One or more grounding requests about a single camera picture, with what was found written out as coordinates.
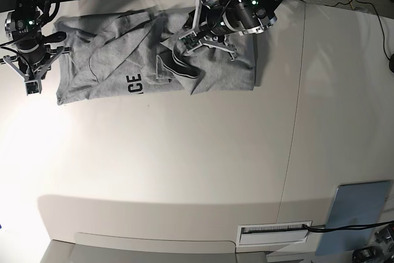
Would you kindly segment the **blue-grey board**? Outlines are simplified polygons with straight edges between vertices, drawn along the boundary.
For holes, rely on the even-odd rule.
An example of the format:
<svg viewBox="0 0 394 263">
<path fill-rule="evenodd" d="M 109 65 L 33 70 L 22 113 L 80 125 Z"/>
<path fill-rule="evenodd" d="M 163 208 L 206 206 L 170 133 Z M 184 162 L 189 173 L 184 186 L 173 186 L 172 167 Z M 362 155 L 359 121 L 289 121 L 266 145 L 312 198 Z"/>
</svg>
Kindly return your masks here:
<svg viewBox="0 0 394 263">
<path fill-rule="evenodd" d="M 326 228 L 375 224 L 379 220 L 391 186 L 390 180 L 339 186 L 325 223 Z M 324 233 L 315 255 L 328 256 L 360 249 L 368 243 L 371 233 L 371 229 Z"/>
</svg>

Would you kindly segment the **grey T-shirt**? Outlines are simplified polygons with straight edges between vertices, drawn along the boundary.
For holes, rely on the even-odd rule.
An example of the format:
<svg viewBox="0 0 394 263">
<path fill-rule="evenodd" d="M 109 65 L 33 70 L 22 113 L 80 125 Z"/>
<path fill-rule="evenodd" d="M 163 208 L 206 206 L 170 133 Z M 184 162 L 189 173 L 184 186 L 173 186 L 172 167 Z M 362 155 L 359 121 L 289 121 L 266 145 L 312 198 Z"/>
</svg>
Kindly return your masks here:
<svg viewBox="0 0 394 263">
<path fill-rule="evenodd" d="M 57 31 L 70 52 L 59 59 L 57 103 L 154 92 L 251 91 L 255 58 L 251 37 L 233 34 L 236 58 L 202 46 L 188 52 L 180 40 L 183 10 L 135 10 L 60 17 Z"/>
</svg>

